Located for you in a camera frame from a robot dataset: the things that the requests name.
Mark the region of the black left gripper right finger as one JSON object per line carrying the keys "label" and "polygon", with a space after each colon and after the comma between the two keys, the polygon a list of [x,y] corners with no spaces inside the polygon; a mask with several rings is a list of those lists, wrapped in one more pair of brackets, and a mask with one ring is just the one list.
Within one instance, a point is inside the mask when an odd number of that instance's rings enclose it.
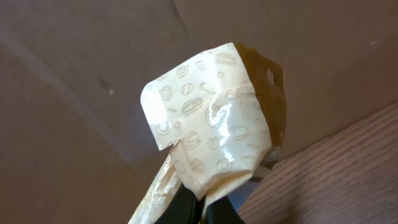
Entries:
{"label": "black left gripper right finger", "polygon": [[227,196],[213,202],[206,209],[206,224],[245,224]]}

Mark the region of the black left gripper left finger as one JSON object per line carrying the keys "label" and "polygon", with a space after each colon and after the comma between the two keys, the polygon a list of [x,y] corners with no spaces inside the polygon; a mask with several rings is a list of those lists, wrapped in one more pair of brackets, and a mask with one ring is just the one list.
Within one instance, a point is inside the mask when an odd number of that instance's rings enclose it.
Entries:
{"label": "black left gripper left finger", "polygon": [[203,207],[204,200],[197,199],[191,190],[181,184],[155,224],[199,224]]}

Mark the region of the brown snack packet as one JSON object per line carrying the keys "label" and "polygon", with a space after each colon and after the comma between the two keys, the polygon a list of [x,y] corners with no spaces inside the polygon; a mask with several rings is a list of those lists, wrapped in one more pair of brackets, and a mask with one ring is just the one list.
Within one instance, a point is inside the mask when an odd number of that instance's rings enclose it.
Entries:
{"label": "brown snack packet", "polygon": [[149,82],[141,106],[168,156],[131,217],[155,223],[183,184],[206,209],[272,166],[283,144],[284,70],[257,50],[228,43],[194,55]]}

